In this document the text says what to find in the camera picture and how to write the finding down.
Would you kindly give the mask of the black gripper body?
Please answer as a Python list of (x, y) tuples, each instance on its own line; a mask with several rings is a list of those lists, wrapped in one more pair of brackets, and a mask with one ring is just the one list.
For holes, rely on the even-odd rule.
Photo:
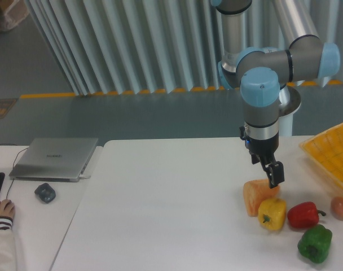
[(263, 169), (268, 165), (275, 164), (277, 161), (274, 157), (274, 152), (279, 145), (279, 133), (267, 139), (256, 139), (247, 134), (247, 126), (239, 128), (240, 139), (244, 141), (245, 147), (248, 149), (249, 154), (254, 153), (259, 157), (259, 163)]

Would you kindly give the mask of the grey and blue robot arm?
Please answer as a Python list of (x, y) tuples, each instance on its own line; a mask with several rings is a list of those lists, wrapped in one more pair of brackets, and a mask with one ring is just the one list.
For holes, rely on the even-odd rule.
[(223, 26), (225, 55), (219, 77), (225, 87), (240, 89), (244, 112), (240, 138), (252, 163), (261, 164), (270, 188), (284, 181), (283, 164), (274, 156), (279, 144), (280, 91), (289, 82), (335, 75), (341, 60), (336, 44), (320, 40), (303, 1), (272, 4), (288, 47), (271, 52), (242, 46), (241, 25), (251, 1), (212, 1)]

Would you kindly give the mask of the forearm in white sleeve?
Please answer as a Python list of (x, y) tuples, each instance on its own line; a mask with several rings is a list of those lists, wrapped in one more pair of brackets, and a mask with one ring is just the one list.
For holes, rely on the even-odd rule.
[(0, 216), (0, 270), (17, 270), (13, 219)]

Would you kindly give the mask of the person's hand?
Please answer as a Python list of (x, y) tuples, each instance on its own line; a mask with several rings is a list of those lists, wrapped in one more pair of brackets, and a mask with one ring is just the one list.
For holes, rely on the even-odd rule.
[(6, 217), (11, 220), (15, 216), (15, 204), (8, 199), (0, 201), (0, 217)]

